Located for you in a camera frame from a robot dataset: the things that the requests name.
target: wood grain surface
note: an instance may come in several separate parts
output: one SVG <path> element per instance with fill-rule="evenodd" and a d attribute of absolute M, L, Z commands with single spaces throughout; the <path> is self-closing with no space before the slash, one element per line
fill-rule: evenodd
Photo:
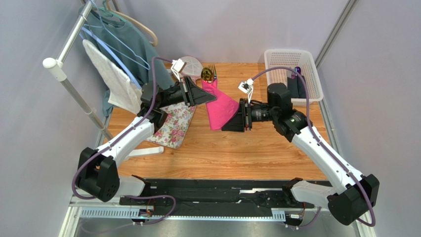
<path fill-rule="evenodd" d="M 218 88 L 238 101 L 247 97 L 238 88 L 264 70 L 264 64 L 215 63 Z M 254 83 L 253 99 L 266 102 L 266 76 Z M 305 113 L 305 107 L 295 107 Z M 328 140 L 320 108 L 310 106 L 310 119 Z M 108 128 L 115 136 L 135 115 L 115 108 Z M 137 148 L 156 147 L 142 142 Z M 119 167 L 121 175 L 148 178 L 211 178 L 211 179 L 326 179 L 325 175 L 300 149 L 279 135 L 272 122 L 255 122 L 244 133 L 211 131 L 206 106 L 197 107 L 184 141 L 179 149 L 165 147 L 163 154 L 131 158 Z"/>

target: fork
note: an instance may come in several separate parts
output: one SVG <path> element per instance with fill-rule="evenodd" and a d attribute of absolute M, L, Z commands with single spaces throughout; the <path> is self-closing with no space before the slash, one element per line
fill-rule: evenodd
<path fill-rule="evenodd" d="M 210 68 L 210 70 L 213 73 L 213 81 L 215 81 L 216 79 L 218 79 L 218 76 L 216 74 L 216 67 L 215 64 L 209 65 L 208 68 Z"/>

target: pink napkin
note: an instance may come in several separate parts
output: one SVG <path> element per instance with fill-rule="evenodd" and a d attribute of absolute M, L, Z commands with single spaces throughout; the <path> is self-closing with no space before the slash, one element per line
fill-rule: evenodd
<path fill-rule="evenodd" d="M 206 103 L 211 130 L 220 130 L 236 114 L 240 106 L 217 87 L 217 79 L 212 84 L 202 80 L 202 89 L 216 96 L 215 101 Z"/>

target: clothes hanger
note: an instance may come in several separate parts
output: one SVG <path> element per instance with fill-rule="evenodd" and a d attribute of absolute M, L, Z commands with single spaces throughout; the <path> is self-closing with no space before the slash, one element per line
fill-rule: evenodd
<path fill-rule="evenodd" d="M 142 23 L 140 23 L 140 22 L 138 22 L 138 21 L 136 21 L 135 19 L 133 19 L 133 18 L 131 18 L 131 17 L 129 17 L 129 16 L 127 16 L 127 15 L 125 15 L 125 14 L 123 14 L 123 13 L 121 13 L 121 12 L 118 12 L 118 11 L 115 11 L 115 10 L 113 10 L 112 8 L 111 8 L 111 5 L 110 5 L 110 1 L 111 0 L 104 0 L 102 3 L 104 4 L 104 6 L 105 6 L 105 8 L 106 8 L 106 10 L 107 11 L 110 11 L 110 13 L 112 12 L 112 13 L 115 13 L 116 15 L 116 17 L 118 17 L 119 19 L 121 19 L 120 17 L 122 17 L 122 18 L 125 18 L 125 20 L 128 20 L 128 21 L 130 21 L 132 24 L 134 24 L 134 25 L 136 25 L 137 27 L 139 27 L 139 28 L 141 28 L 141 29 L 143 29 L 144 31 L 146 31 L 148 34 L 150 34 L 151 36 L 152 36 L 152 38 L 154 39 L 154 41 L 153 42 L 151 42 L 150 41 L 150 43 L 152 44 L 152 46 L 157 46 L 158 45 L 158 37 L 156 36 L 156 34 L 153 32 L 153 31 L 151 31 L 149 28 L 147 28 L 145 25 L 143 25 Z"/>
<path fill-rule="evenodd" d="M 98 7 L 96 4 L 95 4 L 95 2 L 93 1 L 93 0 L 90 0 L 92 3 L 93 3 L 93 5 L 96 7 L 96 9 L 100 9 L 101 7 Z M 101 22 L 101 26 L 92 26 L 92 25 L 90 25 L 89 24 L 89 22 L 88 21 L 86 21 L 87 23 L 88 23 L 88 25 L 87 26 L 89 26 L 89 29 L 91 28 L 91 27 L 96 27 L 96 28 L 104 28 L 106 31 L 108 31 L 108 33 L 109 34 L 111 34 L 116 40 L 118 40 L 121 44 L 123 44 L 128 50 L 130 50 L 132 53 L 133 53 L 133 55 L 135 56 L 135 57 L 137 57 L 137 58 L 139 58 L 139 59 L 141 59 L 144 63 L 145 63 L 145 65 L 146 66 L 144 66 L 144 65 L 142 65 L 142 64 L 140 64 L 139 62 L 137 62 L 136 60 L 133 60 L 133 59 L 131 59 L 131 58 L 129 58 L 131 61 L 133 61 L 133 62 L 135 62 L 136 64 L 138 64 L 138 65 L 140 65 L 141 67 L 144 67 L 145 69 L 147 69 L 147 70 L 150 70 L 151 69 L 151 67 L 150 67 L 150 65 L 149 65 L 149 63 L 148 62 L 146 62 L 141 56 L 139 56 L 139 55 L 137 55 L 129 46 L 127 46 L 125 43 L 123 43 L 117 36 L 115 36 L 112 32 L 110 32 L 106 27 L 105 27 L 105 25 L 104 25 L 104 22 L 102 21 L 102 17 L 101 17 L 101 14 L 98 14 L 98 17 L 99 17 L 99 21 Z"/>
<path fill-rule="evenodd" d="M 116 49 L 114 49 L 113 47 L 111 47 L 110 45 L 108 45 L 107 43 L 102 41 L 100 38 L 98 38 L 96 35 L 94 35 L 91 30 L 88 30 L 87 28 L 82 27 L 82 31 L 84 31 L 86 34 L 88 34 L 92 38 L 94 38 L 98 42 L 98 44 L 100 44 L 102 47 L 104 47 L 104 49 L 114 58 L 114 60 L 116 60 L 116 62 L 120 65 L 120 67 L 123 69 L 123 71 L 127 74 L 128 78 L 130 78 L 130 81 L 133 82 L 137 86 L 138 89 L 142 89 L 142 87 L 139 85 L 139 83 L 137 82 L 137 80 L 133 76 L 133 74 L 130 72 L 130 70 L 124 65 L 124 63 L 115 55 L 115 53 L 110 48 L 112 48 L 113 50 L 116 50 Z M 82 39 L 85 39 L 82 36 L 82 33 L 79 33 L 79 36 Z"/>
<path fill-rule="evenodd" d="M 101 10 L 103 13 L 104 13 L 104 15 L 105 16 L 107 16 L 107 17 L 111 17 L 112 15 L 113 16 L 115 16 L 115 17 L 117 17 L 117 18 L 119 18 L 121 21 L 123 21 L 123 22 L 126 22 L 126 21 L 130 21 L 132 24 L 134 24 L 134 25 L 136 25 L 137 27 L 139 27 L 139 28 L 141 28 L 141 29 L 143 29 L 144 31 L 146 31 L 148 34 L 150 34 L 151 35 L 151 37 L 154 39 L 154 41 L 152 42 L 152 41 L 149 41 L 151 44 L 152 44 L 152 46 L 157 46 L 158 45 L 158 37 L 157 37 L 157 35 L 153 32 L 153 31 L 151 31 L 149 28 L 147 28 L 145 25 L 143 25 L 142 23 L 140 23 L 140 22 L 138 22 L 138 21 L 136 21 L 135 19 L 133 19 L 133 18 L 131 18 L 131 17 L 129 17 L 129 16 L 127 16 L 127 15 L 125 15 L 124 13 L 121 13 L 121 12 L 119 12 L 119 11 L 115 11 L 115 10 L 113 10 L 112 8 L 111 8 L 111 5 L 110 5 L 110 1 L 111 0 L 104 0 L 103 2 L 102 2 L 102 4 L 105 6 L 105 9 L 104 8 L 102 8 L 102 7 L 99 7 L 99 10 Z M 86 3 L 86 0 L 81 0 L 81 2 L 83 3 L 83 4 L 85 4 Z"/>

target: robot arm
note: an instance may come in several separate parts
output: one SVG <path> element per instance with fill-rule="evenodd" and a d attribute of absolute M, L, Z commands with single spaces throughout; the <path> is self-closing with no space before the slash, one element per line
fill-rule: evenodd
<path fill-rule="evenodd" d="M 247 82 L 242 82 L 240 86 L 244 84 L 248 84 L 250 90 L 250 84 Z M 245 99 L 240 99 L 237 114 L 222 127 L 222 130 L 244 132 L 252 129 L 253 122 L 271 120 L 276 131 L 303 150 L 323 171 L 332 185 L 332 187 L 326 187 L 295 178 L 282 187 L 286 203 L 308 202 L 328 208 L 332 215 L 344 225 L 351 224 L 369 210 L 355 181 L 320 145 L 322 143 L 357 178 L 367 193 L 371 205 L 376 204 L 379 191 L 378 179 L 372 174 L 364 176 L 347 163 L 312 126 L 319 141 L 315 139 L 308 126 L 306 116 L 293 109 L 291 93 L 284 84 L 270 84 L 267 88 L 267 98 L 267 103 L 253 100 L 250 100 L 249 103 Z"/>
<path fill-rule="evenodd" d="M 104 202 L 109 201 L 114 196 L 139 196 L 145 187 L 145 181 L 137 176 L 119 176 L 117 168 L 126 160 L 133 149 L 163 126 L 167 114 L 160 108 L 180 102 L 184 102 L 187 106 L 196 106 L 216 100 L 214 95 L 197 87 L 190 77 L 183 77 L 167 90 L 157 88 L 151 113 L 141 124 L 135 127 L 135 124 L 140 122 L 151 108 L 152 86 L 152 83 L 143 86 L 142 109 L 128 127 L 95 150 L 85 148 L 81 152 L 79 167 L 98 151 L 107 149 L 111 147 L 110 144 L 113 144 L 111 149 L 98 155 L 80 172 L 76 180 L 76 186 L 84 191 L 79 191 L 81 195 L 94 196 Z"/>

